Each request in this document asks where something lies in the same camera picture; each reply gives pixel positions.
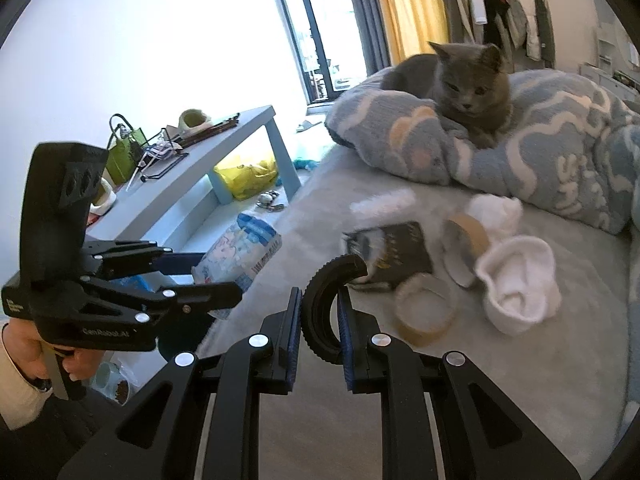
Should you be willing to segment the person's left hand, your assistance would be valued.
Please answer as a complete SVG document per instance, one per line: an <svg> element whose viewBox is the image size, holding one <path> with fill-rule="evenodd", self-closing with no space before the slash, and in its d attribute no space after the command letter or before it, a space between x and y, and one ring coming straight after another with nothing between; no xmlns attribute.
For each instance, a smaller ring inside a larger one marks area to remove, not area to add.
<svg viewBox="0 0 640 480"><path fill-rule="evenodd" d="M6 353L27 379L48 379L41 348L42 339L32 321L11 318L2 330ZM63 367L74 382L89 379L103 360L101 350L62 347L70 351L63 359Z"/></svg>

